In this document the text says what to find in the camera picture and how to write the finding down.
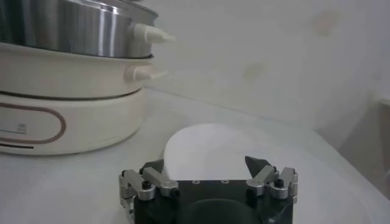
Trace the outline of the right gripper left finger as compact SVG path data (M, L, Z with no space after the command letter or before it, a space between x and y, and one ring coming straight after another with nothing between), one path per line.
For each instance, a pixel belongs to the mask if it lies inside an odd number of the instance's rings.
M169 179L164 173L164 160L145 163L139 171L123 170L119 175L119 199L121 206L132 214L134 201L152 201L158 196L176 199L179 182Z

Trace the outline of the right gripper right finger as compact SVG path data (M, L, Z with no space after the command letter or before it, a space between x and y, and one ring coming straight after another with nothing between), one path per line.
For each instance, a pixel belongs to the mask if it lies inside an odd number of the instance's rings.
M251 179L246 181L247 188L256 197L268 195L275 200L297 201L298 173L291 167L281 172L265 159L245 156L245 163Z

